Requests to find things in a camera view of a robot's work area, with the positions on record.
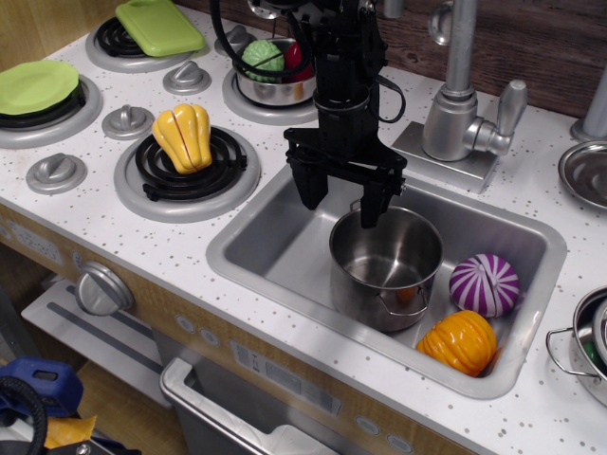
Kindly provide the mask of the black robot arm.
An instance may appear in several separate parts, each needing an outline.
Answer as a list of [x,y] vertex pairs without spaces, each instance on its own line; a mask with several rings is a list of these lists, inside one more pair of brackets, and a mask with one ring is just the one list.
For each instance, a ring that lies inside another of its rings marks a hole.
[[259,1],[282,14],[305,64],[316,77],[316,128],[285,131],[286,152],[303,204],[315,209],[328,193],[329,177],[363,187],[360,224],[377,224],[390,200],[404,189],[404,157],[378,137],[382,119],[379,73],[387,45],[379,34],[373,1]]

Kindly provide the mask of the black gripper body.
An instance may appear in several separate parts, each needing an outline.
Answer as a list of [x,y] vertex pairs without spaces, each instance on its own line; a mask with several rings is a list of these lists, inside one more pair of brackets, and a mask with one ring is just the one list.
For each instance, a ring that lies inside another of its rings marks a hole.
[[357,184],[401,184],[406,159],[378,138],[379,98],[317,103],[319,126],[290,128],[287,162],[294,178],[311,183],[327,175]]

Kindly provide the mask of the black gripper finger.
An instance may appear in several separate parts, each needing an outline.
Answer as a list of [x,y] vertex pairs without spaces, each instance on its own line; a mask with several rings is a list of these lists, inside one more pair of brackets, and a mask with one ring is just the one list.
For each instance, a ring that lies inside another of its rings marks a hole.
[[392,197],[400,196],[403,190],[404,178],[400,174],[383,175],[366,183],[360,201],[360,225],[363,228],[375,227]]
[[328,194],[328,178],[322,164],[304,162],[295,156],[288,163],[303,205],[316,209]]

